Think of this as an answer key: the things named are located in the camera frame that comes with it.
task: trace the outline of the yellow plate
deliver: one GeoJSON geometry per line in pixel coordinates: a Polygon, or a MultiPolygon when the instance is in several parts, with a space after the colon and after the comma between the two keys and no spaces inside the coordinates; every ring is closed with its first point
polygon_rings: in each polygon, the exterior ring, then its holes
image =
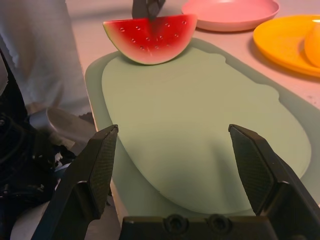
{"type": "Polygon", "coordinates": [[[320,68],[312,65],[304,51],[304,39],[320,15],[280,17],[259,25],[253,40],[273,62],[293,71],[320,78],[320,68]]]}

